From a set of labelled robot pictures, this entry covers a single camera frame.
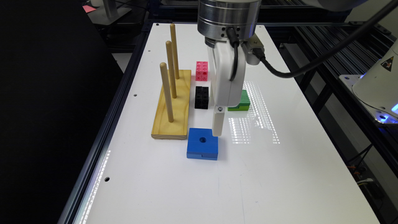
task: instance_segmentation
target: blue square block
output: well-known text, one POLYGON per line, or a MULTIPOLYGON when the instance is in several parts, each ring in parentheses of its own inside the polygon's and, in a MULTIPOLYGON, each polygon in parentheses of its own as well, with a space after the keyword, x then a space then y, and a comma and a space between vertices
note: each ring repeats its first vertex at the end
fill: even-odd
POLYGON ((218 137, 211 129, 190 128, 188 136, 187 158, 217 160, 218 137))

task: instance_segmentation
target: metal cylinder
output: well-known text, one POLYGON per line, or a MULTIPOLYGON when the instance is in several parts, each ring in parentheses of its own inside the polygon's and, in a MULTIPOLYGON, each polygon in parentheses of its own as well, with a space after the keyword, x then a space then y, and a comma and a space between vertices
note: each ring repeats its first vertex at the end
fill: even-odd
POLYGON ((226 40, 226 28, 234 27, 241 40, 254 34, 261 1, 221 2, 200 0, 198 31, 205 37, 226 40))

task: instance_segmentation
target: white table surface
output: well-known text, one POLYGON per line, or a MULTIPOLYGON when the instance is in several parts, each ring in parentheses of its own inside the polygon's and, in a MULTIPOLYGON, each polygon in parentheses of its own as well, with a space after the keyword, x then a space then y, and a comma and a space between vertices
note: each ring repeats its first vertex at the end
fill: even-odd
MULTIPOLYGON (((196 61, 208 61, 204 36, 195 24, 176 29, 180 69, 193 71, 188 127, 211 128, 212 107, 193 107, 195 86, 210 85, 194 77, 196 61)), ((256 34, 289 71, 265 27, 256 34)), ((187 159, 187 140, 152 139, 170 39, 169 24, 154 24, 77 223, 378 223, 295 80, 263 65, 246 67, 251 107, 225 114, 217 161, 187 159)))

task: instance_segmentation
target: cable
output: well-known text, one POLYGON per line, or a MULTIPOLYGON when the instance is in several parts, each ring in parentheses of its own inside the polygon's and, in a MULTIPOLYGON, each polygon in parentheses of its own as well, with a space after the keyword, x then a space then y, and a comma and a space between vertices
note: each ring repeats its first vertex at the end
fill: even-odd
POLYGON ((238 36, 236 35, 234 27, 227 28, 226 29, 226 35, 228 36, 229 43, 234 48, 234 64, 233 64, 233 67, 232 67, 232 75, 231 75, 231 78, 229 79, 230 81, 233 81, 235 79, 235 76, 236 76, 236 71, 238 70, 239 39, 238 39, 238 36))
POLYGON ((398 219, 398 216, 390 224, 393 224, 395 221, 397 221, 397 219, 398 219))
POLYGON ((138 8, 145 9, 146 11, 148 11, 148 9, 146 7, 136 6, 136 5, 133 5, 133 4, 128 4, 127 2, 121 2, 121 1, 117 1, 117 0, 112 0, 112 1, 117 2, 117 3, 121 3, 122 4, 121 6, 126 4, 128 6, 134 6, 134 7, 138 7, 138 8))
POLYGON ((354 160, 356 160, 357 158, 359 158, 364 152, 366 152, 366 150, 368 150, 368 147, 364 150, 362 150, 360 153, 358 153, 356 156, 354 156, 353 158, 351 158, 348 162, 353 162, 354 160))
POLYGON ((370 183, 370 182, 374 182, 374 180, 372 178, 367 178, 365 180, 357 181, 357 184, 359 185, 359 184, 362 184, 362 183, 370 183))
POLYGON ((371 150, 373 144, 370 144, 366 149, 367 151, 365 152, 365 154, 363 155, 363 157, 361 158, 361 160, 359 161, 358 165, 355 166, 355 169, 353 171, 353 173, 358 169, 359 165, 361 165, 363 159, 365 159, 366 155, 368 154, 368 152, 371 150))
POLYGON ((276 75, 277 77, 281 77, 281 78, 297 77, 297 76, 321 65, 323 62, 328 60, 334 54, 338 53, 340 50, 342 50, 347 45, 352 43, 354 40, 356 40, 357 38, 364 35, 368 30, 372 29, 372 27, 375 24, 377 24, 382 18, 384 18, 386 15, 388 15, 397 6, 398 6, 398 0, 392 0, 389 4, 384 6, 378 13, 376 13, 374 16, 372 16, 372 18, 370 18, 368 21, 366 21, 360 28, 356 29, 351 35, 349 35, 347 38, 345 38, 344 40, 339 42, 337 45, 335 45, 333 48, 331 48, 328 52, 321 55, 320 57, 317 57, 310 63, 304 65, 303 67, 299 68, 298 70, 296 70, 294 72, 283 73, 283 72, 280 72, 280 71, 277 71, 276 69, 274 69, 274 67, 272 67, 272 65, 266 60, 266 56, 264 55, 264 52, 261 49, 253 49, 252 52, 258 59, 260 59, 260 61, 267 67, 267 69, 272 74, 276 75))
POLYGON ((232 75, 231 78, 229 79, 230 81, 233 81, 235 79, 236 76, 236 71, 238 69, 238 47, 239 44, 234 44, 234 65, 233 65, 233 70, 232 70, 232 75))

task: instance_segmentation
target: wooden peg board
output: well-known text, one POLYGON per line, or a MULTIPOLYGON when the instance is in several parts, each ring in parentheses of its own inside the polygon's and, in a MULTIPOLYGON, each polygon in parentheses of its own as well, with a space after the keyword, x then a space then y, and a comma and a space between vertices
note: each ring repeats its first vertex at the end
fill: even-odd
POLYGON ((191 70, 180 70, 180 78, 175 80, 175 86, 177 89, 177 98, 172 98, 174 116, 172 123, 167 118, 163 87, 160 91, 151 134, 154 139, 184 140, 187 138, 191 70))

